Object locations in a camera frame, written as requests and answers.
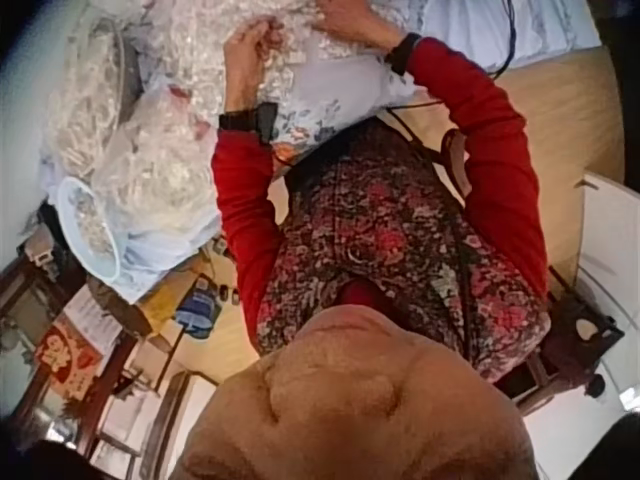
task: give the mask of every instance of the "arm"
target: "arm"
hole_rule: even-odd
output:
[[[260,17],[241,26],[226,42],[225,112],[255,108],[264,61],[282,44],[281,25]],[[267,199],[273,176],[271,149],[248,131],[221,130],[212,160],[218,208],[229,249],[236,259],[238,289],[249,338],[256,334],[258,309],[280,248],[275,208]]]
[[[271,151],[260,145],[256,134],[221,131],[212,163],[222,228],[237,262],[238,289],[253,340],[281,242],[275,208],[267,199],[273,176]]]
[[[390,52],[405,32],[386,22],[368,0],[317,0],[324,18],[316,28]],[[524,119],[506,93],[463,55],[422,39],[407,65],[416,83],[440,98],[467,136],[467,177],[473,190],[466,216],[476,231],[509,258],[531,286],[546,294],[547,259],[538,213],[538,181]]]

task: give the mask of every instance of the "yellow object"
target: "yellow object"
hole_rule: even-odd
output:
[[[138,307],[147,317],[154,334],[160,333],[166,322],[173,318],[182,299],[200,274],[206,275],[212,280],[214,278],[211,262],[202,252],[169,272],[151,292],[138,302]]]

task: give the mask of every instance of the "smartwatch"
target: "smartwatch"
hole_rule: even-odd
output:
[[[384,61],[391,65],[391,70],[400,76],[403,76],[407,71],[407,65],[409,64],[409,58],[416,45],[422,40],[422,37],[417,33],[409,33],[404,40],[400,42],[396,48],[384,58]]]
[[[218,128],[220,130],[256,133],[260,143],[267,145],[271,142],[277,116],[278,104],[265,102],[252,110],[227,112],[220,115]]]

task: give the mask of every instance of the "elderly woman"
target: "elderly woman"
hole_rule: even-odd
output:
[[[252,110],[281,38],[270,19],[240,29],[213,170],[262,358],[218,389],[173,478],[536,478],[520,415],[492,386],[549,327],[525,122],[477,66],[367,0],[318,5],[317,28],[388,53],[442,99],[467,137],[473,190],[462,208],[428,160],[370,119],[288,175],[279,228]]]

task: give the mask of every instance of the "red sweater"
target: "red sweater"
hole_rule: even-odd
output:
[[[478,234],[509,258],[538,294],[546,294],[547,258],[538,213],[538,181],[531,167],[525,121],[484,71],[443,43],[427,38],[408,71],[440,98],[467,137],[466,172],[473,190],[465,215]],[[213,157],[218,208],[238,264],[238,288],[251,340],[282,234],[267,200],[271,150],[251,133],[221,131]],[[388,314],[381,291],[355,281],[339,304],[369,305]]]

